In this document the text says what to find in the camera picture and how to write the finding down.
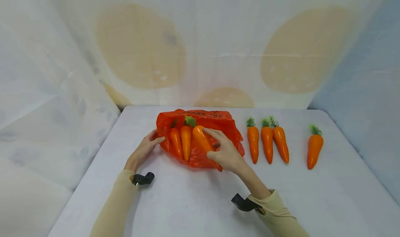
white table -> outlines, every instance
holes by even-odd
[[[126,107],[48,236],[88,236],[126,159],[145,134],[155,128],[157,115],[177,108]],[[260,157],[254,165],[246,139],[242,142],[247,151],[244,158],[269,188],[279,191],[287,208],[311,236],[399,236],[399,206],[323,111],[203,109],[229,111],[244,138],[249,116],[256,122],[268,114],[276,117],[286,131],[290,164],[286,166],[274,148],[273,164],[269,165],[260,141]],[[312,171],[306,166],[309,123],[315,123],[325,139]],[[159,147],[139,173],[149,171],[156,178],[150,187],[139,189],[125,236],[270,235],[254,211],[239,211],[231,203],[236,193],[248,195],[232,173],[187,168]]]

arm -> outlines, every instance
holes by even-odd
[[[126,217],[138,190],[138,187],[132,184],[133,176],[154,147],[164,140],[164,137],[157,138],[157,130],[144,137],[117,177],[105,205],[97,216],[90,237],[124,236]]]
[[[93,225],[90,237],[124,236],[127,213],[138,187],[129,180],[135,173],[123,170],[117,177],[111,193]]]
[[[239,176],[251,193],[248,198],[262,206],[262,214],[258,213],[258,216],[265,226],[276,237],[308,237],[308,233],[283,205],[279,194],[274,190],[269,190],[263,184],[256,173],[243,160],[232,142],[221,131],[213,129],[203,130],[214,137],[221,145],[218,152],[208,152],[208,158],[213,159],[224,169]]]

beige sleeve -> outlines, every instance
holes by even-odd
[[[138,187],[129,177],[135,173],[123,170],[93,225],[90,237],[123,237],[127,214],[131,208]]]
[[[248,198],[263,207],[266,214],[257,214],[275,237],[310,236],[283,205],[282,199],[276,190],[273,191],[272,195],[263,200],[259,200],[252,195],[249,195]]]

hand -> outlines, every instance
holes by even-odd
[[[236,150],[235,146],[226,135],[219,130],[206,129],[203,131],[216,139],[221,148],[219,151],[210,151],[207,153],[207,157],[211,160],[216,161],[224,169],[231,171],[232,173],[238,174],[240,170],[247,166],[247,163],[243,160],[240,153]]]
[[[136,173],[154,147],[165,140],[165,137],[157,138],[157,136],[157,129],[151,131],[150,134],[145,136],[137,149],[127,159],[124,169]]]

orange carrot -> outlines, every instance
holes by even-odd
[[[313,169],[318,161],[319,153],[324,145],[324,138],[321,136],[322,131],[314,124],[310,124],[311,136],[308,139],[307,167]]]
[[[183,159],[183,150],[182,150],[182,143],[181,143],[181,133],[177,128],[171,128],[169,131],[169,137],[173,142],[173,146],[175,148],[176,157]]]
[[[185,126],[181,128],[181,139],[183,147],[183,157],[185,161],[189,161],[190,153],[192,152],[192,129],[190,127],[196,126],[196,121],[192,116],[185,116]]]
[[[197,140],[197,142],[200,144],[200,147],[207,153],[210,151],[215,151],[215,148],[213,146],[213,143],[211,142],[211,138],[208,134],[203,132],[203,126],[195,126],[193,129],[193,138]],[[223,168],[216,163],[215,161],[211,160],[218,171],[222,172]]]
[[[246,121],[247,124],[247,139],[249,141],[250,155],[253,163],[256,164],[258,161],[258,128],[254,122],[254,118],[250,117]]]
[[[288,145],[286,144],[286,136],[285,131],[283,128],[279,126],[279,123],[275,120],[275,118],[270,115],[269,116],[269,123],[273,126],[273,138],[278,149],[279,155],[281,156],[284,163],[289,163],[289,149]]]
[[[269,127],[268,118],[261,120],[261,140],[264,148],[264,155],[267,158],[269,164],[273,163],[273,130]]]

